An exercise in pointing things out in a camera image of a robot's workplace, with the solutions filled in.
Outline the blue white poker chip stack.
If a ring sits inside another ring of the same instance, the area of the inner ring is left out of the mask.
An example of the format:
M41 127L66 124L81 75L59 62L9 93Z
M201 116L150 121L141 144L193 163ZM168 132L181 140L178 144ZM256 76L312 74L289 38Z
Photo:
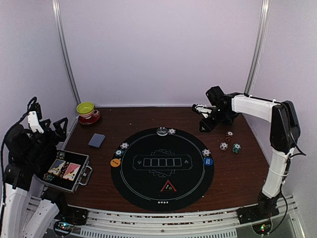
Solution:
M220 143L219 148L220 148L220 150L222 150L222 151L226 151L226 150L228 149L228 143L226 143L226 142Z

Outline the blue round blind button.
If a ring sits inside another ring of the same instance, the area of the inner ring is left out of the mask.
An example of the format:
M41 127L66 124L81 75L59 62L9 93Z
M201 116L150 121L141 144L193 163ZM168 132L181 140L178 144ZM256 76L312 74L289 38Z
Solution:
M213 165L213 159L211 157L205 157L203 159L203 163L205 166L212 166Z

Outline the green poker chip stack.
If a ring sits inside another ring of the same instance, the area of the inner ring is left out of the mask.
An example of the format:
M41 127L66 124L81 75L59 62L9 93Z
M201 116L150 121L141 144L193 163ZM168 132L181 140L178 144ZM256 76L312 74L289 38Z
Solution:
M239 152L241 151L241 148L242 148L242 146L241 146L240 144L235 143L235 144L233 145L233 147L232 147L232 151L233 151L234 153L239 153Z

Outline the clear round dealer button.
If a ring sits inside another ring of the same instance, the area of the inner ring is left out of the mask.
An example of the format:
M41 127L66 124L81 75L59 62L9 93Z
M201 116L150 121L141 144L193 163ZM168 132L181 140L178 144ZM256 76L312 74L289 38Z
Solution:
M168 135L168 129L167 128L165 128L165 127L159 127L158 129L157 129L157 135L159 135L159 136L166 136L166 135Z

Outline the orange round blind button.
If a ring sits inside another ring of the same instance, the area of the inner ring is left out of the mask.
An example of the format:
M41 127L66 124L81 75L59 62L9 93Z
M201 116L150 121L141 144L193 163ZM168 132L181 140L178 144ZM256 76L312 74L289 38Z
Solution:
M110 166L113 168L117 168L121 165L121 160L119 158L114 158L110 162Z

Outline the red black triangle marker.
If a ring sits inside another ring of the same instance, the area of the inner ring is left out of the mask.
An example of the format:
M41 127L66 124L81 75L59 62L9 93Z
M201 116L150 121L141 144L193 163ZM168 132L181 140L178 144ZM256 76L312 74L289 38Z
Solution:
M173 184L167 180L162 189L161 192L176 192L176 188L173 186Z

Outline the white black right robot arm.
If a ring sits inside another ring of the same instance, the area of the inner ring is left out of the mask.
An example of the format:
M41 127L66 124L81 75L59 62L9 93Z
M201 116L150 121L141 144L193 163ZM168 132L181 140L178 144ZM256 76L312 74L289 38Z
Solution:
M272 159L266 181L258 195L258 204L254 207L254 215L264 219L276 208L291 159L298 149L301 129L294 104L289 100L279 102L245 93L225 94L219 86L211 87L206 96L214 107L203 113L200 122L200 125L206 126L206 132L212 131L218 124L231 125L239 114L254 116L270 123Z

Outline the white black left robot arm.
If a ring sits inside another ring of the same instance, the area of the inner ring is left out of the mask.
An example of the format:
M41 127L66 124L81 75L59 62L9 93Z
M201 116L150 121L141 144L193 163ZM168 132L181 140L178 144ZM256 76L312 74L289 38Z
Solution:
M55 217L72 225L83 225L87 210L67 205L65 191L73 191L88 167L88 156L57 150L63 129L26 130L20 124L5 139L10 160L4 184L11 197L7 212L13 217L15 198L24 198L33 176L60 189L46 193ZM210 150L195 136L175 128L150 128L133 134L112 151L111 178L117 191L132 204L146 210L167 212L198 201L210 187L214 164Z

